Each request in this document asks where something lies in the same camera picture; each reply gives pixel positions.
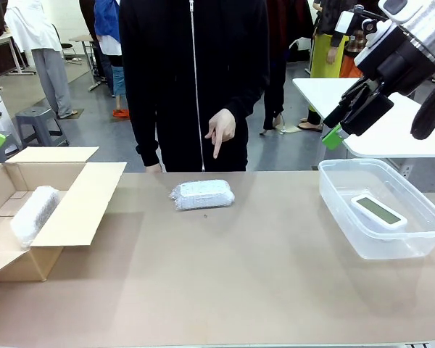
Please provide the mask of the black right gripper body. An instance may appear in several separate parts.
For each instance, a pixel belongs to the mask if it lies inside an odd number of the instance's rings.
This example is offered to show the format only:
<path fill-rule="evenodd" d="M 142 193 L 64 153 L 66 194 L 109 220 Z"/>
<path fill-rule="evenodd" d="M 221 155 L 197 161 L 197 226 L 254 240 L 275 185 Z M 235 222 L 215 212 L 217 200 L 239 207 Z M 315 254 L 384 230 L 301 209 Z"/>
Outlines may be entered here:
<path fill-rule="evenodd" d="M 408 95 L 435 73 L 435 56 L 403 30 L 389 30 L 357 58 L 361 78 L 376 80 L 379 86 L 375 91 L 387 96 L 394 92 Z"/>

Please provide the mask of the bubble-wrapped clock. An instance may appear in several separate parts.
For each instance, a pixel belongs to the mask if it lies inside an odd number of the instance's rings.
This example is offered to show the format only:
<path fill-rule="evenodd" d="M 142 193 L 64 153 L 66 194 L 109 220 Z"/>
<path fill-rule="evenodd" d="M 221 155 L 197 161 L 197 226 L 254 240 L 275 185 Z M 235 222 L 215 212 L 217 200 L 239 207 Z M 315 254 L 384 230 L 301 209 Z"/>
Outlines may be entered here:
<path fill-rule="evenodd" d="M 178 184 L 170 193 L 177 210 L 229 207 L 235 195 L 225 180 L 189 181 Z"/>
<path fill-rule="evenodd" d="M 59 191 L 39 186 L 18 210 L 10 227 L 22 248 L 28 248 L 60 202 Z"/>

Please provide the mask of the white unwrapped digital clock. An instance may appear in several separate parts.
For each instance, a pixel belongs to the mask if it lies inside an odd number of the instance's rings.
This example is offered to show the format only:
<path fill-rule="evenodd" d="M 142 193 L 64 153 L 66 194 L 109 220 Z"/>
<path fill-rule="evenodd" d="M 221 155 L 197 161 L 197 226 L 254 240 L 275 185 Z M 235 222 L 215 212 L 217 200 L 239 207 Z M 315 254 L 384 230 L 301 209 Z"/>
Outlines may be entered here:
<path fill-rule="evenodd" d="M 408 219 L 370 194 L 357 194 L 347 199 L 353 213 L 370 229 L 401 231 Z"/>

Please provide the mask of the person's right forearm black sleeve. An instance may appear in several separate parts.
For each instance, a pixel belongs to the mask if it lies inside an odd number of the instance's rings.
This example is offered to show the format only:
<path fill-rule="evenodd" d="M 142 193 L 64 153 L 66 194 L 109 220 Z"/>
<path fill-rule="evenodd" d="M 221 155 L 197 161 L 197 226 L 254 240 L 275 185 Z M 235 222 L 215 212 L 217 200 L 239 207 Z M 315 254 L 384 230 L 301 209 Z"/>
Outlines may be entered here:
<path fill-rule="evenodd" d="M 136 151 L 140 155 L 144 167 L 160 163 L 157 156 L 156 112 L 150 101 L 129 96 L 130 121 L 136 140 Z"/>

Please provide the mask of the person's left forearm black sleeve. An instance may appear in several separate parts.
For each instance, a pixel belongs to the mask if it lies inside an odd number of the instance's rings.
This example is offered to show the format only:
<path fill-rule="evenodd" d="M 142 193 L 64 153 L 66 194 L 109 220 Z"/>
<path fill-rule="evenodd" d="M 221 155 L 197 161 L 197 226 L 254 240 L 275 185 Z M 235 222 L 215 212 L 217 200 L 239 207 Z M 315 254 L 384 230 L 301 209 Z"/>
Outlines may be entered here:
<path fill-rule="evenodd" d="M 231 72 L 225 108 L 231 112 L 237 123 L 243 122 L 253 113 L 254 105 L 260 100 L 267 84 L 268 70 Z"/>

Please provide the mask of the person's left hand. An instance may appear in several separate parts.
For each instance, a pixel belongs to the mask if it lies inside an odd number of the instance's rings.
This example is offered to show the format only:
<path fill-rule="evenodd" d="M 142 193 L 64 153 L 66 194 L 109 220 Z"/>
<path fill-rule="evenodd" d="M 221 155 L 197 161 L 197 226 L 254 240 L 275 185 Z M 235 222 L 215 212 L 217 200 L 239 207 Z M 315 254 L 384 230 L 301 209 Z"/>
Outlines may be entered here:
<path fill-rule="evenodd" d="M 213 158 L 217 159 L 221 146 L 224 142 L 235 136 L 236 121 L 228 109 L 221 109 L 209 121 L 209 130 L 206 139 L 210 139 L 213 149 Z"/>

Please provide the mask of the white side table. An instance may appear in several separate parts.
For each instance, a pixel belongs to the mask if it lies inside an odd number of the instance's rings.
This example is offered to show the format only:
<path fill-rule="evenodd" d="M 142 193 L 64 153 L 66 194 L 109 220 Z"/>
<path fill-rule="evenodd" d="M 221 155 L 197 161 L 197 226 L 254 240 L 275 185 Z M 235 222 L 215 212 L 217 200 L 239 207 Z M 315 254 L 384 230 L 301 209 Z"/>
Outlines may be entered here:
<path fill-rule="evenodd" d="M 341 95 L 354 78 L 295 78 L 293 84 L 322 117 L 338 105 Z M 435 130 L 419 141 L 410 134 L 411 124 L 420 104 L 394 93 L 394 106 L 361 136 L 350 136 L 343 145 L 362 158 L 435 158 Z"/>

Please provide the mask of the person with yellow apron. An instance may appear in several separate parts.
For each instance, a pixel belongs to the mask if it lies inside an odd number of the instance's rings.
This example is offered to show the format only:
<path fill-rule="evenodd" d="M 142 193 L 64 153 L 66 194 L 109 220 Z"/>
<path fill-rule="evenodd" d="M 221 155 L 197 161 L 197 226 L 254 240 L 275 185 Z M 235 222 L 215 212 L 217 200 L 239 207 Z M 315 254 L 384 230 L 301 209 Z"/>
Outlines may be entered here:
<path fill-rule="evenodd" d="M 318 4 L 318 24 L 314 34 L 311 78 L 339 78 L 347 37 L 336 31 L 346 0 L 315 0 Z"/>

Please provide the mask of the person in dark red clothes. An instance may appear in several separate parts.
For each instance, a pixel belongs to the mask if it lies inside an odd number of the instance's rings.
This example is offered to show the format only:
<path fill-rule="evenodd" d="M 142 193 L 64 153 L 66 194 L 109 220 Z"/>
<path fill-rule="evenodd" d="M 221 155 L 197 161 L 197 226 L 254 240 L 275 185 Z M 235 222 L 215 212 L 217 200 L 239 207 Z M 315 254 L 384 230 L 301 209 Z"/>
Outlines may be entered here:
<path fill-rule="evenodd" d="M 284 83 L 290 45 L 314 31 L 307 0 L 266 0 L 270 44 L 270 80 L 264 92 L 264 136 L 283 122 Z"/>

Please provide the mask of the black background chair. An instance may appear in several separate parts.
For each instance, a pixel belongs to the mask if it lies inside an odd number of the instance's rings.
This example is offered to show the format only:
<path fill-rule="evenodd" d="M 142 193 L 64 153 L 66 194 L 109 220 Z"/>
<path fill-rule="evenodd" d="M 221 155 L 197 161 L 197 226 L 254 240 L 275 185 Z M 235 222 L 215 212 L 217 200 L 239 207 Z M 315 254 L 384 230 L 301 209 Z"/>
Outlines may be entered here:
<path fill-rule="evenodd" d="M 76 52 L 74 46 L 71 43 L 62 42 L 57 28 L 55 27 L 55 25 L 53 25 L 53 27 L 54 27 L 54 30 L 57 34 L 57 38 L 59 39 L 59 43 L 62 47 L 62 57 L 63 57 L 64 61 L 66 63 L 70 63 L 70 64 L 81 65 L 82 59 L 77 55 L 77 52 Z"/>

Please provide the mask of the clear plastic bin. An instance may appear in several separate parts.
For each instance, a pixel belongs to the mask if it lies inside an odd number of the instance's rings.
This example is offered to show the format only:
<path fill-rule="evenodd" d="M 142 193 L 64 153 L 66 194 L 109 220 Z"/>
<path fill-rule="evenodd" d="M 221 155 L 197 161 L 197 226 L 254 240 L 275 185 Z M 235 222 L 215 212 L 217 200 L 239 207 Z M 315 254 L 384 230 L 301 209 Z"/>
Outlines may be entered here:
<path fill-rule="evenodd" d="M 435 204 L 379 159 L 328 159 L 318 165 L 319 191 L 356 253 L 366 260 L 425 257 L 435 248 Z M 408 219 L 401 231 L 370 229 L 347 199 L 370 194 Z"/>

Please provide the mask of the open cardboard box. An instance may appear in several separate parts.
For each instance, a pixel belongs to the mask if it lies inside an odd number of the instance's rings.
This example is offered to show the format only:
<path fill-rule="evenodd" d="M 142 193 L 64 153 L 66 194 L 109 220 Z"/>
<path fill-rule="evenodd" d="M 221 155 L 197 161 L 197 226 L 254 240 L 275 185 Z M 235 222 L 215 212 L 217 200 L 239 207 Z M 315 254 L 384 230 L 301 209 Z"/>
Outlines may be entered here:
<path fill-rule="evenodd" d="M 125 162 L 91 162 L 95 147 L 28 147 L 0 163 L 0 282 L 45 281 L 65 247 L 91 245 Z M 10 222 L 39 186 L 60 202 L 28 248 Z"/>

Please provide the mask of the person in blue white clothes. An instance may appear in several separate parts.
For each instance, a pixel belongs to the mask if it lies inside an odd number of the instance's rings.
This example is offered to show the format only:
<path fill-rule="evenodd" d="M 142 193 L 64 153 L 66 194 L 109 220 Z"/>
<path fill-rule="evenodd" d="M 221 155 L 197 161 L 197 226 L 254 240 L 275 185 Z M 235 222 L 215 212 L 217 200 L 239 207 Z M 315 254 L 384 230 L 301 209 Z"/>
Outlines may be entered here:
<path fill-rule="evenodd" d="M 125 96 L 123 57 L 119 31 L 120 0 L 95 0 L 95 33 L 103 54 L 107 55 L 112 68 L 115 109 L 123 109 Z"/>

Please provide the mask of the person in black hoodie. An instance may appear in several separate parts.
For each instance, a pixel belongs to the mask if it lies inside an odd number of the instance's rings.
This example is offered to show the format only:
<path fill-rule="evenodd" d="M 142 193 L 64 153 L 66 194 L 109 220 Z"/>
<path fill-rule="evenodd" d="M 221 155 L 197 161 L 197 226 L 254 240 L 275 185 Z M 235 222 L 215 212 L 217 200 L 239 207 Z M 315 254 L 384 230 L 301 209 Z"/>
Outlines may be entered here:
<path fill-rule="evenodd" d="M 121 0 L 119 30 L 127 101 L 154 104 L 163 171 L 244 171 L 248 117 L 217 159 L 205 136 L 225 109 L 231 72 L 269 77 L 266 0 Z"/>

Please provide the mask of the background desk with grey frame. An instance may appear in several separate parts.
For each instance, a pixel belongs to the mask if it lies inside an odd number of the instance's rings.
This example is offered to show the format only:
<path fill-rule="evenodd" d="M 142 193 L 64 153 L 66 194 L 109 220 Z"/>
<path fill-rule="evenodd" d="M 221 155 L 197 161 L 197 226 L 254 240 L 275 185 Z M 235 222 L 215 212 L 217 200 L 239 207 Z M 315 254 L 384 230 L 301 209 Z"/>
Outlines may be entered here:
<path fill-rule="evenodd" d="M 15 44 L 11 33 L 0 36 L 0 76 L 3 75 L 35 75 Z"/>

